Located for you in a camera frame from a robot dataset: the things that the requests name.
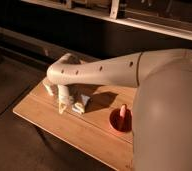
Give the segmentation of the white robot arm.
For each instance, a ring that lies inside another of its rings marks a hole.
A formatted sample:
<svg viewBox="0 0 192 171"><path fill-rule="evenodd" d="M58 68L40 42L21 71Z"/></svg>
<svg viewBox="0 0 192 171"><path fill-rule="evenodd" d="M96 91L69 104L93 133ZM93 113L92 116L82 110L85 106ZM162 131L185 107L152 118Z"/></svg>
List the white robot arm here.
<svg viewBox="0 0 192 171"><path fill-rule="evenodd" d="M59 101L72 101L68 86L135 87L133 170L192 171L192 50L145 51L80 64L66 54L49 66L47 79Z"/></svg>

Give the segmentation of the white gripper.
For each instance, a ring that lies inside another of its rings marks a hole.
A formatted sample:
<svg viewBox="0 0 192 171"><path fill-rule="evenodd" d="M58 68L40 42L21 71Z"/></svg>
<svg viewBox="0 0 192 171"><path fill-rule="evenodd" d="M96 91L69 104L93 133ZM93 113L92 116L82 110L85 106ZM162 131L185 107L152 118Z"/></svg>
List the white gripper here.
<svg viewBox="0 0 192 171"><path fill-rule="evenodd" d="M63 114L64 111L66 110L67 108L66 104L69 103L69 96L70 96L69 88L64 85L58 85L58 98L59 98L59 101L62 102L62 103L59 103L58 105L58 112L60 114Z"/></svg>

